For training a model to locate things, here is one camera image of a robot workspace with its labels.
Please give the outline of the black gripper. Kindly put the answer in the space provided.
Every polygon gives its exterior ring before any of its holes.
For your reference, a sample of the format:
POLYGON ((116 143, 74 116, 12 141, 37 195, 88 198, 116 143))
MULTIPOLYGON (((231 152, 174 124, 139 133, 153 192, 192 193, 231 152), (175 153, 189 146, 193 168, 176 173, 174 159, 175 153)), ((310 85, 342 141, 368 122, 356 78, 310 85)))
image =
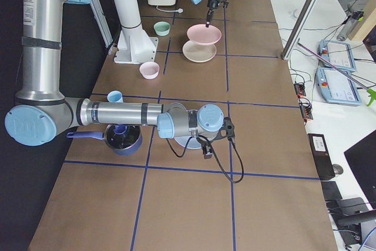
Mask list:
MULTIPOLYGON (((234 125, 229 117, 224 117, 222 127, 218 130, 217 135, 209 141, 213 142, 216 140, 227 139, 231 143, 235 143, 235 132, 234 125)), ((204 159, 210 159, 213 156, 212 146, 209 143, 202 145, 203 157, 204 159)))
POLYGON ((207 7, 208 7, 208 13, 206 15, 206 28, 208 28, 211 24, 213 12, 220 6, 223 8, 227 8, 229 5, 229 2, 227 0, 208 0, 207 1, 207 7))

